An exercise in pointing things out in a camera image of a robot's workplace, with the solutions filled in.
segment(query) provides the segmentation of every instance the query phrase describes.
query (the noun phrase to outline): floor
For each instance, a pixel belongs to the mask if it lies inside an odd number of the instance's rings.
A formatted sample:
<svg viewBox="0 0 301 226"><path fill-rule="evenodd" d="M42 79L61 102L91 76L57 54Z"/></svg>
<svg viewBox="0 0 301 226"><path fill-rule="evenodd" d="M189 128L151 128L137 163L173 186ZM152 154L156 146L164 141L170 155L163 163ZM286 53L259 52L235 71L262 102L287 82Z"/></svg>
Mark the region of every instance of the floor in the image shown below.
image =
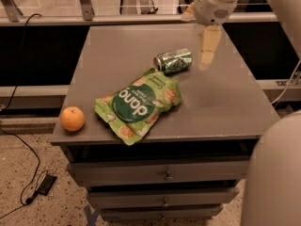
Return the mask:
<svg viewBox="0 0 301 226"><path fill-rule="evenodd" d="M38 176L44 170L57 176L55 184L47 196L38 197L26 207L23 207L5 218L0 219L0 225L64 225L64 226L238 226L242 208L245 181L238 184L240 193L229 204L224 205L222 212L211 219L182 218L172 220L131 221L108 223L98 216L98 211L91 208L86 200L86 190L79 187L66 171L67 158L59 147L52 146L50 139L56 118L42 123L31 121L25 126L16 125L15 120L2 121L2 128L10 133L16 133L29 144L40 158ZM20 195L35 171L38 160L30 150L16 137L0 132L0 217L21 206ZM36 186L34 183L24 192L23 201L31 197Z"/></svg>

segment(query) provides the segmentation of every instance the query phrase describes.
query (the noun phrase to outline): drawer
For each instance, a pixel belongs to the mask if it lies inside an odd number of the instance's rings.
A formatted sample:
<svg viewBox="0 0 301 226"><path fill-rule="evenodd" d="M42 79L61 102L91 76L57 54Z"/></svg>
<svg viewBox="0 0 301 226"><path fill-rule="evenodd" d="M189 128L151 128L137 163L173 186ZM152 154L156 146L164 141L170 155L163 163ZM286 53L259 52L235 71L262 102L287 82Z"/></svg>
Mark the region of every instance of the drawer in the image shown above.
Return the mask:
<svg viewBox="0 0 301 226"><path fill-rule="evenodd" d="M93 208L163 207L229 203L239 189L207 188L193 190L149 190L96 192L88 194Z"/></svg>
<svg viewBox="0 0 301 226"><path fill-rule="evenodd" d="M188 207L162 208L130 208L101 210L105 221L140 220L140 219L168 219L168 218L211 218L220 213L223 206L200 205Z"/></svg>
<svg viewBox="0 0 301 226"><path fill-rule="evenodd" d="M148 161L73 163L68 172L79 186L160 184L246 177L248 161L153 164Z"/></svg>
<svg viewBox="0 0 301 226"><path fill-rule="evenodd" d="M218 140L136 143L125 144L68 145L62 150L72 163L105 161L139 161L168 159L248 159L257 140Z"/></svg>

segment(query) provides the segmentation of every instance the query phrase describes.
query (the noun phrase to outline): gray table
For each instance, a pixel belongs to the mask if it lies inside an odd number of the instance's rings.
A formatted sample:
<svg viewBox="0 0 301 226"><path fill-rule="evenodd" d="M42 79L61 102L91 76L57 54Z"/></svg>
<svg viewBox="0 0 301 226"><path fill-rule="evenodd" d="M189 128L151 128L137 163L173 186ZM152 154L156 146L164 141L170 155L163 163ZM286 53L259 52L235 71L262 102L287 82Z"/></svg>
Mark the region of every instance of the gray table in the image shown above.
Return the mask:
<svg viewBox="0 0 301 226"><path fill-rule="evenodd" d="M182 103L160 116L142 142L259 137L275 121L260 86L223 32L211 67L198 68L195 24L91 27L64 106L79 106L85 127L67 133L58 124L52 142L121 143L94 113L95 99L123 89L152 67L160 53L187 47L194 62L178 81Z"/></svg>
<svg viewBox="0 0 301 226"><path fill-rule="evenodd" d="M246 177L252 147L279 117L223 31L211 67L198 67L196 24L91 27L64 107L79 106L85 126L60 123L51 142L68 171L108 221L211 217ZM182 102L160 116L142 143L124 145L99 121L95 99L123 89L160 53L186 47L194 62L172 77Z"/></svg>

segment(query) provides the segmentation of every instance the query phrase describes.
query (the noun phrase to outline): green snack bag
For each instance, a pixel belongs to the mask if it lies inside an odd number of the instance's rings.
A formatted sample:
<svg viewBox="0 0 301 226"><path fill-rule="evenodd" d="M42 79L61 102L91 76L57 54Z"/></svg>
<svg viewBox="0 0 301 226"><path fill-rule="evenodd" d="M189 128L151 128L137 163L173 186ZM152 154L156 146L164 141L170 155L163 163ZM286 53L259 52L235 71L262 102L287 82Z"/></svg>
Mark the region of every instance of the green snack bag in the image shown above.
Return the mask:
<svg viewBox="0 0 301 226"><path fill-rule="evenodd" d="M127 88L96 99L95 111L130 146L148 133L160 113L180 101L177 82L150 69Z"/></svg>

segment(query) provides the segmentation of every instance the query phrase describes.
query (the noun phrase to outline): white robot body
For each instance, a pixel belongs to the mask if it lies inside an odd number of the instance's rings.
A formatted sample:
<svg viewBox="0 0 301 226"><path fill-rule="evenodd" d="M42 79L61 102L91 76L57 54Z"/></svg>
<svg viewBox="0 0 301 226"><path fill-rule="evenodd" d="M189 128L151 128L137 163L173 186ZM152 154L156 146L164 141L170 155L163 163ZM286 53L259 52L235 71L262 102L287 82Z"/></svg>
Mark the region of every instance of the white robot body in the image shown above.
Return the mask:
<svg viewBox="0 0 301 226"><path fill-rule="evenodd" d="M237 0L194 0L198 24L223 24L237 6Z"/></svg>

